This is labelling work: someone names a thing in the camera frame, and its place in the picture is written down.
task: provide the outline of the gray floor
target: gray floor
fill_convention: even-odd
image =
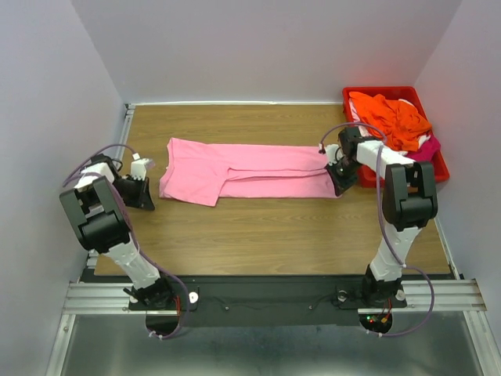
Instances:
[[[395,315],[392,331],[421,314]],[[186,329],[174,340],[148,338],[140,316],[77,319],[68,376],[482,375],[462,313],[434,313],[415,334],[374,338],[356,327]]]

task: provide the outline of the wooden surface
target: wooden surface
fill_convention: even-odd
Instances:
[[[339,106],[136,107],[128,143],[157,166],[149,172],[157,210],[129,209],[142,249],[176,274],[364,273],[381,240],[373,189],[339,199],[219,199],[215,208],[158,198],[171,137],[204,143],[318,145],[344,121]],[[332,135],[330,142],[337,137]],[[125,152],[123,173],[130,153]],[[408,263],[429,273],[449,268],[434,222]],[[121,275],[102,257],[96,274]]]

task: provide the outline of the white wall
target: white wall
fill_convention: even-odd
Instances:
[[[2,2],[0,50],[0,374],[38,376],[85,259],[60,183],[113,141],[123,102],[68,0]]]
[[[413,84],[460,0],[72,0],[128,103]]]
[[[477,278],[501,345],[501,2],[463,0],[416,88],[451,179],[438,217],[458,268]]]

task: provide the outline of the pink fabric in bin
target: pink fabric in bin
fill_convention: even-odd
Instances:
[[[172,138],[160,197],[215,206],[218,197],[335,198],[316,146],[205,144]]]

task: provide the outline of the red bin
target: red bin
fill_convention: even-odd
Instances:
[[[405,99],[412,103],[417,111],[426,119],[423,106],[421,106],[420,98],[417,96],[416,90],[412,86],[381,86],[381,87],[359,87],[359,88],[344,88],[343,101],[344,101],[344,114],[348,121],[353,121],[350,111],[350,92],[363,92],[369,96],[377,94],[383,95],[386,99]],[[433,156],[431,163],[434,167],[435,182],[441,183],[449,180],[449,170],[445,165],[442,153],[438,151]],[[359,182],[361,186],[375,187],[376,186],[376,173],[367,166],[362,166],[359,169]]]

